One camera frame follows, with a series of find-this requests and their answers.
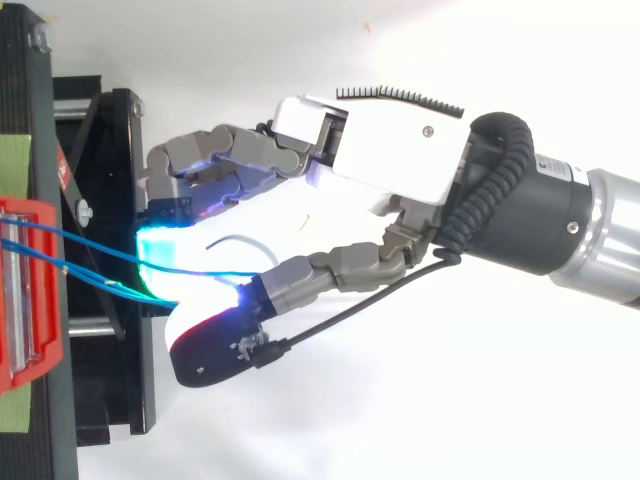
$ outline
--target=serrated black strip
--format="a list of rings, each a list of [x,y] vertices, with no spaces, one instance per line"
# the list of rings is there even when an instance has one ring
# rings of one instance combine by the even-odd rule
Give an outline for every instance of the serrated black strip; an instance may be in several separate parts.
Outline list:
[[[399,100],[434,112],[443,113],[454,118],[462,118],[462,115],[464,114],[464,108],[439,102],[438,100],[434,100],[429,97],[423,97],[419,93],[387,86],[336,89],[336,98],[338,100],[356,100],[363,98]]]

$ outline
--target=black cable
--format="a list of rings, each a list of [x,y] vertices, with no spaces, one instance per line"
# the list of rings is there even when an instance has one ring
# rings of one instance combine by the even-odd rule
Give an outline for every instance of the black cable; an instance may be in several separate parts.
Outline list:
[[[425,275],[428,275],[430,273],[436,272],[436,271],[441,270],[443,268],[451,267],[453,265],[456,265],[456,263],[452,263],[450,260],[442,260],[440,262],[432,263],[431,265],[428,265],[428,266],[426,266],[424,268],[421,268],[420,270],[418,270],[416,272],[413,272],[411,275],[407,275],[403,279],[398,280],[395,283],[392,283],[391,285],[389,285],[384,290],[381,290],[378,293],[374,293],[369,298],[366,298],[365,300],[363,300],[362,302],[354,305],[353,307],[348,308],[344,312],[340,312],[339,314],[331,317],[330,319],[325,320],[324,322],[319,323],[318,325],[315,325],[315,326],[311,327],[310,329],[305,330],[304,332],[296,335],[295,337],[292,337],[292,338],[286,340],[286,346],[291,348],[294,345],[297,345],[298,343],[303,342],[303,341],[313,337],[314,335],[317,335],[318,333],[325,331],[326,329],[328,329],[330,327],[333,327],[337,323],[340,323],[343,320],[346,320],[347,318],[355,315],[356,313],[360,313],[365,308],[368,308],[371,305],[373,305],[374,303],[379,302],[383,298],[388,297],[392,293],[398,291],[399,289],[401,289],[402,287],[408,285],[409,283],[413,282],[414,280],[417,280],[417,279],[419,279],[421,277],[424,277]]]
[[[502,140],[504,153],[495,170],[445,219],[436,238],[436,243],[444,248],[433,252],[438,258],[461,255],[473,235],[491,220],[500,203],[535,164],[531,130],[515,115],[501,112],[483,115],[473,121],[471,131]]]

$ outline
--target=robotic hand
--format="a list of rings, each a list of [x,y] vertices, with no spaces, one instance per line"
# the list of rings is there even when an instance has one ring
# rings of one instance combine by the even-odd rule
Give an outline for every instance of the robotic hand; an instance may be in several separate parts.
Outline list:
[[[463,253],[639,307],[640,183],[534,153],[529,128],[513,115],[484,115],[469,131],[462,114],[396,89],[349,89],[337,100],[287,98],[255,131],[220,125],[152,149],[150,219],[189,224],[303,175],[358,189],[375,213],[399,212],[382,245],[291,258],[239,287],[237,306],[192,319],[169,345],[178,381],[206,386],[267,365]],[[432,243],[441,260],[405,276]],[[328,290],[383,285],[291,339],[272,341],[262,328]]]

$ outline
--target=blue led light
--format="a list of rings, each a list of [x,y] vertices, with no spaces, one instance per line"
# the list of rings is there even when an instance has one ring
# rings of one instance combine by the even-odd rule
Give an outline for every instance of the blue led light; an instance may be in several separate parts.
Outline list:
[[[206,270],[205,247],[197,225],[191,227],[151,227],[136,233],[138,257],[163,267],[183,270]],[[139,267],[147,289],[164,300],[181,301],[197,295],[210,295],[220,283],[213,277],[180,275]]]

